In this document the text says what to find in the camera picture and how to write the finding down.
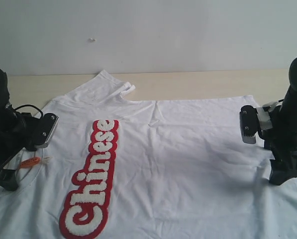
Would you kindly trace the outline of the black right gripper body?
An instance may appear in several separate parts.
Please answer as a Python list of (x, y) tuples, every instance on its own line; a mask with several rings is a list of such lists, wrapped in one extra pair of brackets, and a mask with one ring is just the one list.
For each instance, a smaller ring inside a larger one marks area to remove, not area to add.
[(269, 112), (273, 128), (267, 134), (273, 171), (297, 172), (297, 108), (276, 107)]

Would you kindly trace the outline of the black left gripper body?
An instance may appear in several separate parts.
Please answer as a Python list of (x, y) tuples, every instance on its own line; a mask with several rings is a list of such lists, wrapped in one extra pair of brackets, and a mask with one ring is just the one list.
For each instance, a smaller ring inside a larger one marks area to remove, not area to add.
[[(33, 117), (31, 113), (18, 110), (32, 107), (40, 113)], [(36, 151), (40, 147), (38, 129), (41, 126), (43, 112), (34, 105), (22, 105), (14, 109), (11, 104), (0, 108), (0, 169), (2, 169), (21, 149)]]

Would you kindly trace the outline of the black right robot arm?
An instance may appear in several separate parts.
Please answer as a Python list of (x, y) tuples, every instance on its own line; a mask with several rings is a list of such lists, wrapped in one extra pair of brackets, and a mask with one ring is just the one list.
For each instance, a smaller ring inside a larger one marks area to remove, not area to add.
[(270, 112), (272, 129), (263, 134), (274, 156), (269, 183), (277, 186), (297, 178), (297, 58), (290, 65), (289, 82), (282, 104)]

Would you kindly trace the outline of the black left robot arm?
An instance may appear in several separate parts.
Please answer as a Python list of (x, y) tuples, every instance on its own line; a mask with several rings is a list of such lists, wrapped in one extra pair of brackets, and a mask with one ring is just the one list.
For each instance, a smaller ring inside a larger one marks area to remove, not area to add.
[(7, 191), (18, 189), (16, 170), (4, 167), (23, 149), (36, 151), (33, 133), (39, 119), (16, 111), (10, 101), (7, 74), (0, 69), (0, 186)]

